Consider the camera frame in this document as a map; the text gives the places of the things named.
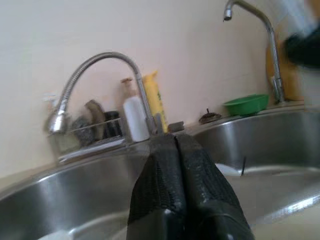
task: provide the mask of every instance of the sink basin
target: sink basin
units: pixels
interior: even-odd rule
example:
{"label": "sink basin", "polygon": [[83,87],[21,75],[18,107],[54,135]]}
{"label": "sink basin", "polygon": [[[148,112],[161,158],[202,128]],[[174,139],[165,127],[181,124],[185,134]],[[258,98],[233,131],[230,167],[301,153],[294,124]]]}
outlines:
{"label": "sink basin", "polygon": [[193,134],[215,163],[245,174],[281,174],[320,167],[320,113],[285,111],[240,118]]}
{"label": "sink basin", "polygon": [[[216,163],[241,171],[246,158],[244,176],[227,179],[252,226],[320,201],[320,113],[262,114],[192,135]],[[0,193],[0,239],[66,231],[74,240],[125,240],[131,192],[149,154],[141,149],[101,153]]]}
{"label": "sink basin", "polygon": [[0,239],[38,240],[59,231],[74,240],[125,239],[131,192],[147,155],[100,155],[6,190],[0,194]]}
{"label": "sink basin", "polygon": [[320,113],[280,111],[212,124],[192,133],[227,180],[249,224],[280,220],[320,200]]}

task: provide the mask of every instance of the chrome faucet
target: chrome faucet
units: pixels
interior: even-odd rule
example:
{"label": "chrome faucet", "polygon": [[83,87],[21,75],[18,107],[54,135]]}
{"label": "chrome faucet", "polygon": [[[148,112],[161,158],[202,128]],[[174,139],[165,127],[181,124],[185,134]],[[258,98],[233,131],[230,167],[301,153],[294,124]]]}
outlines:
{"label": "chrome faucet", "polygon": [[89,58],[88,60],[86,60],[84,63],[82,63],[75,70],[75,72],[71,75],[69,81],[67,82],[66,86],[63,89],[58,105],[56,106],[55,110],[50,114],[49,118],[45,123],[45,130],[47,132],[49,132],[50,134],[64,134],[67,131],[68,102],[69,102],[71,92],[74,86],[76,85],[78,79],[91,65],[95,64],[96,62],[102,59],[110,59],[110,58],[120,59],[126,62],[132,68],[135,75],[135,80],[137,82],[140,95],[142,98],[149,131],[152,134],[155,134],[157,132],[156,125],[148,104],[146,92],[142,83],[142,77],[141,77],[140,71],[134,61],[132,61],[128,56],[119,52],[104,52],[104,53],[95,55]]}
{"label": "chrome faucet", "polygon": [[239,7],[247,10],[252,13],[256,17],[258,17],[265,25],[266,30],[269,33],[270,44],[271,44],[271,54],[273,58],[273,68],[274,68],[274,78],[272,79],[273,88],[274,88],[274,96],[277,103],[283,103],[285,101],[285,93],[283,88],[283,82],[280,75],[280,67],[279,67],[279,57],[278,57],[278,49],[274,28],[269,20],[269,18],[259,9],[250,5],[246,1],[243,0],[229,0],[224,9],[224,20],[229,21],[232,19],[233,11],[232,8],[234,5],[238,5]]}

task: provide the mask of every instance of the black object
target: black object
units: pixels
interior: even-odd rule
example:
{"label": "black object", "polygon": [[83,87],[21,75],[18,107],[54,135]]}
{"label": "black object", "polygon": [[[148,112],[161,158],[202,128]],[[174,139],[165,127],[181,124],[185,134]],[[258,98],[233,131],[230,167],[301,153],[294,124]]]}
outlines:
{"label": "black object", "polygon": [[189,135],[176,137],[188,205],[186,230],[201,240],[254,240],[231,185]]}
{"label": "black object", "polygon": [[243,158],[243,162],[242,162],[242,170],[241,170],[241,176],[242,176],[242,177],[245,175],[246,163],[247,163],[247,157],[245,156],[245,157]]}
{"label": "black object", "polygon": [[284,50],[293,63],[320,69],[320,25],[306,38],[298,34],[289,37],[284,43]]}
{"label": "black object", "polygon": [[[106,111],[104,113],[104,117],[106,121],[115,120],[120,117],[118,111]],[[117,136],[123,136],[121,131],[120,123],[118,120],[107,122],[104,129],[104,138],[112,138]]]}
{"label": "black object", "polygon": [[127,240],[182,240],[186,200],[172,135],[155,137],[131,196]]}
{"label": "black object", "polygon": [[218,113],[209,112],[209,108],[206,109],[206,112],[207,113],[199,119],[200,124],[208,124],[222,118],[222,116]]}
{"label": "black object", "polygon": [[127,240],[150,239],[254,240],[232,187],[191,136],[152,140],[127,230]]}

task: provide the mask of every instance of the brown object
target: brown object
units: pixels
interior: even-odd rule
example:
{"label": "brown object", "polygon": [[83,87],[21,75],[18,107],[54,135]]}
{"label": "brown object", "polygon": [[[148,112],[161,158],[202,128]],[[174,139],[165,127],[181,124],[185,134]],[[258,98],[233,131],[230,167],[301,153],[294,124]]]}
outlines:
{"label": "brown object", "polygon": [[90,100],[85,104],[85,107],[89,109],[92,115],[92,123],[93,124],[101,124],[95,126],[95,139],[102,140],[104,138],[105,125],[102,124],[106,121],[106,117],[104,114],[104,110],[99,103],[95,100]]}
{"label": "brown object", "polygon": [[320,0],[307,0],[316,17],[320,18]]}
{"label": "brown object", "polygon": [[[300,87],[300,80],[298,76],[298,67],[289,61],[284,53],[283,42],[277,40],[277,49],[279,55],[279,67],[280,74],[283,82],[284,97],[286,100],[291,101],[303,101],[304,97],[302,94],[302,89]],[[269,83],[273,86],[272,77],[275,75],[274,61],[270,51],[270,44],[266,49],[266,76]]]}
{"label": "brown object", "polygon": [[199,123],[200,124],[208,124],[214,121],[217,121],[219,119],[221,119],[222,116],[218,113],[215,112],[209,112],[209,108],[206,109],[206,114],[203,115],[200,119],[199,119]]}
{"label": "brown object", "polygon": [[121,80],[121,83],[124,84],[124,86],[125,86],[125,97],[126,98],[130,98],[130,97],[133,97],[135,95],[138,95],[137,91],[135,91],[133,89],[131,82],[132,82],[132,78],[131,77],[128,77],[128,78],[125,78],[125,79]]}

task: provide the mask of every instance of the white bottle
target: white bottle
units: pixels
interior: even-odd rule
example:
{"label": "white bottle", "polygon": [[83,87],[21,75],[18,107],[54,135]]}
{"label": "white bottle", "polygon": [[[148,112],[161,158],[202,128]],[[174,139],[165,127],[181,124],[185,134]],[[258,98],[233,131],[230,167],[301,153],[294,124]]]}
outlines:
{"label": "white bottle", "polygon": [[150,138],[146,113],[141,98],[132,89],[131,78],[125,78],[121,82],[125,85],[127,99],[124,101],[123,109],[134,142],[142,142]]}

